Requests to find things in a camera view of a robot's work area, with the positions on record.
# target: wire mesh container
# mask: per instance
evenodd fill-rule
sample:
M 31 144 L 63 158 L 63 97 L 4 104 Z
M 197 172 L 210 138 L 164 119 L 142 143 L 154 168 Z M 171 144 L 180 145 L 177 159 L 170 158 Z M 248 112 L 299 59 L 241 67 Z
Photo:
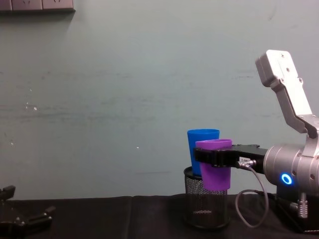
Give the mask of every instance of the wire mesh container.
M 186 188 L 185 221 L 194 227 L 217 230 L 229 223 L 227 190 L 207 191 L 200 176 L 192 168 L 184 170 Z

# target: gray cable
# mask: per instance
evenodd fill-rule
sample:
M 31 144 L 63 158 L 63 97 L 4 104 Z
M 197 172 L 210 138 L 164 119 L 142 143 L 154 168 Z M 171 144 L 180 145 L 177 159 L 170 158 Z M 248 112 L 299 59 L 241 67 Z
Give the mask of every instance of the gray cable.
M 247 190 L 243 190 L 241 191 L 240 193 L 237 194 L 237 197 L 235 199 L 235 207 L 236 207 L 236 211 L 238 213 L 238 216 L 241 218 L 241 220 L 244 222 L 244 224 L 246 224 L 248 227 L 250 228 L 257 228 L 259 227 L 263 222 L 264 220 L 266 219 L 266 216 L 268 214 L 268 211 L 269 211 L 269 199 L 268 199 L 268 193 L 266 191 L 266 188 L 263 184 L 263 182 L 260 180 L 258 174 L 256 173 L 256 171 L 251 168 L 251 167 L 248 167 L 248 169 L 250 171 L 252 171 L 252 173 L 256 176 L 256 178 L 258 179 L 259 183 L 260 183 L 260 186 L 262 187 L 263 191 L 264 191 L 264 196 L 265 196 L 265 212 L 261 218 L 261 220 L 256 224 L 256 225 L 251 225 L 249 224 L 246 219 L 243 217 L 243 215 L 240 213 L 239 211 L 239 208 L 238 208 L 238 201 L 239 201 L 239 197 L 243 194 L 243 193 L 246 193 L 246 192 L 253 192 L 253 193 L 257 193 L 258 191 L 257 190 L 251 190 L 251 189 L 247 189 Z

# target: black table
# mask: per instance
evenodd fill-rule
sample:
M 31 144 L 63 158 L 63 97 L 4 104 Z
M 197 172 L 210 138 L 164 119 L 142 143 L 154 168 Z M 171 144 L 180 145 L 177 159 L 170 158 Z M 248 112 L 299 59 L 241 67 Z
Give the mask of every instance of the black table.
M 136 196 L 101 199 L 13 201 L 25 214 L 51 205 L 56 214 L 51 229 L 27 239 L 312 239 L 293 232 L 271 210 L 257 229 L 246 227 L 237 216 L 235 195 L 228 197 L 229 226 L 219 232 L 199 231 L 182 220 L 184 195 Z M 240 208 L 251 223 L 263 214 L 263 197 L 243 195 Z

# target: electrical outlet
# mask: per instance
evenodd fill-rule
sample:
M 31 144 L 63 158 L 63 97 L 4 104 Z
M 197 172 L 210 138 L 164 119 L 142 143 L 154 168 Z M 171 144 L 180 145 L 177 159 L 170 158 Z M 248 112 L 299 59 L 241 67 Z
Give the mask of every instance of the electrical outlet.
M 12 11 L 11 0 L 0 0 L 0 11 Z
M 73 9 L 73 0 L 42 0 L 43 9 Z
M 13 11 L 42 10 L 41 0 L 12 0 Z

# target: blue cup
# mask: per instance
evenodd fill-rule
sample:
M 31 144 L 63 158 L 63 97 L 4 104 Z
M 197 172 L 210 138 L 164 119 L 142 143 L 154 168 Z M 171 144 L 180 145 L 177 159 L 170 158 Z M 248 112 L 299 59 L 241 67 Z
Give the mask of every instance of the blue cup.
M 187 137 L 193 174 L 201 176 L 199 162 L 194 157 L 195 143 L 197 141 L 219 139 L 219 130 L 213 128 L 191 129 L 187 131 Z

